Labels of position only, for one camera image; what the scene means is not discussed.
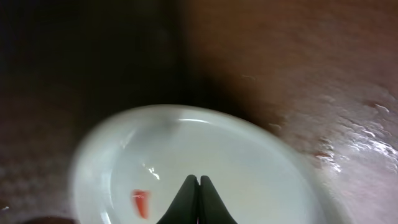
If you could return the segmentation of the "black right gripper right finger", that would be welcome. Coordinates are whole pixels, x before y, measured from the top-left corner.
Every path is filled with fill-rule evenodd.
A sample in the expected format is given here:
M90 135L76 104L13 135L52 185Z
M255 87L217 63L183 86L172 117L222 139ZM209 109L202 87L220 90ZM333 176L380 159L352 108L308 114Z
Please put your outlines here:
M198 221L199 224L237 224L206 175L200 179Z

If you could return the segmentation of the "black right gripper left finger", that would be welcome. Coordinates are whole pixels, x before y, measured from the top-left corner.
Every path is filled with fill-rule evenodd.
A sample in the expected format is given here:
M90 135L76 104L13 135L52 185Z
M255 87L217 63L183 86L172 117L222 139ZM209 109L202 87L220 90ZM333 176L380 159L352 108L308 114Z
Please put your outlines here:
M196 224L198 221L199 183L188 175L167 211L157 224Z

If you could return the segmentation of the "white plate with red stain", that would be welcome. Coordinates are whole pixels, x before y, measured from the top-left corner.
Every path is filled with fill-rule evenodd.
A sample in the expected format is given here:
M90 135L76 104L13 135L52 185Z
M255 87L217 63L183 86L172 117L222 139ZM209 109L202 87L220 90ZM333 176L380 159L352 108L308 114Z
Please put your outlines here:
M188 175L208 176L238 223L326 223L303 160L267 131L233 116L157 105L95 127L70 176L80 223L155 223Z

